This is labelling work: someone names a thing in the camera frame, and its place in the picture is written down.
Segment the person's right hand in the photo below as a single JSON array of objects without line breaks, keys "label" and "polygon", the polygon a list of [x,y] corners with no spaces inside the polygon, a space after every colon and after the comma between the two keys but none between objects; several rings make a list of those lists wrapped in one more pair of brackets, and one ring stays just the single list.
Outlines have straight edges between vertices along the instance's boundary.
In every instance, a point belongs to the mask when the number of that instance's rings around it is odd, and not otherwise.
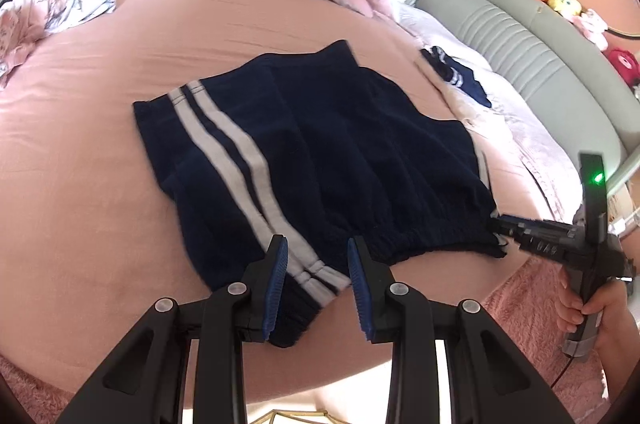
[{"label": "person's right hand", "polygon": [[565,333],[573,333],[586,316],[601,315],[596,344],[603,366],[608,396],[614,402],[639,361],[639,330],[628,311],[627,291],[622,281],[611,280],[591,296],[587,303],[570,288],[564,267],[559,270],[554,300],[556,324]]}]

